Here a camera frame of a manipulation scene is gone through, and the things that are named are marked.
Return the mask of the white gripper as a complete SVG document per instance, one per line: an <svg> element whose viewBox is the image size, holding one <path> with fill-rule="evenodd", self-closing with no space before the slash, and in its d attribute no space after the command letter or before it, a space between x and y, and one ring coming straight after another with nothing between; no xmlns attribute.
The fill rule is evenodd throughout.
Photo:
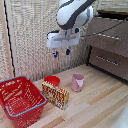
<svg viewBox="0 0 128 128"><path fill-rule="evenodd" d="M47 47L54 49L54 58L59 56L59 52L55 48L77 45L79 43L80 33L71 35L61 35L59 31L50 32L47 34ZM71 49L66 49L66 55L70 55Z"/></svg>

